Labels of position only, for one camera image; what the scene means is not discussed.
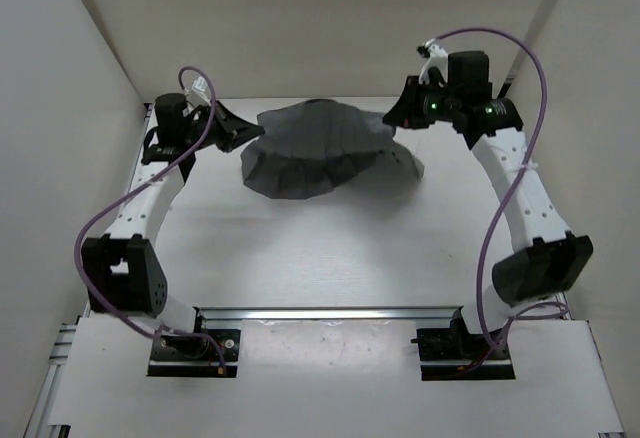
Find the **gray cloth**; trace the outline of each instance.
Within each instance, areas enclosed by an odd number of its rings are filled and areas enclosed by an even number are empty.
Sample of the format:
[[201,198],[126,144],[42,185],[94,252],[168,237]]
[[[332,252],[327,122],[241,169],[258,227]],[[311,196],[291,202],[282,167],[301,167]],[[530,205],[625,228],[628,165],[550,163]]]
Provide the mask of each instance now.
[[244,184],[274,199],[322,195],[391,154],[401,168],[422,177],[424,167],[393,140],[382,113],[333,100],[309,100],[258,116],[265,134],[241,155]]

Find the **white wall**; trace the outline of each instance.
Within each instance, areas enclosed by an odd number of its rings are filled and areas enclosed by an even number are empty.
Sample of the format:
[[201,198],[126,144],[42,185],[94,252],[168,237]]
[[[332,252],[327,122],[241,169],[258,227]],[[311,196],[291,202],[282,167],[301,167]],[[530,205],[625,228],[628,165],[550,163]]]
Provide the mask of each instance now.
[[0,0],[0,436],[22,436],[86,292],[76,231],[121,192],[141,100],[80,0]]
[[[541,0],[92,0],[145,100],[198,63],[225,98],[395,96],[421,62],[416,46],[461,26],[524,36]],[[493,37],[452,39],[485,49],[499,88],[516,50]]]
[[[535,48],[549,112],[536,159],[554,202],[595,253],[570,295],[588,318],[623,423],[640,436],[640,0],[560,0]],[[531,66],[512,97],[533,124]]]

